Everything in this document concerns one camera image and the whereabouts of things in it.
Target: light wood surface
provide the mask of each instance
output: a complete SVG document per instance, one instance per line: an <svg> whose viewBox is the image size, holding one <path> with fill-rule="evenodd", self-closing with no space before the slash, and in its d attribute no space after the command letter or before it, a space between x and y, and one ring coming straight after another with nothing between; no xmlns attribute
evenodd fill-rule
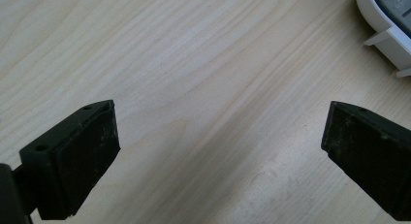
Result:
<svg viewBox="0 0 411 224"><path fill-rule="evenodd" d="M355 0L0 0L0 162L115 102L122 150L35 223L394 223L321 150L331 100L411 128Z"/></svg>

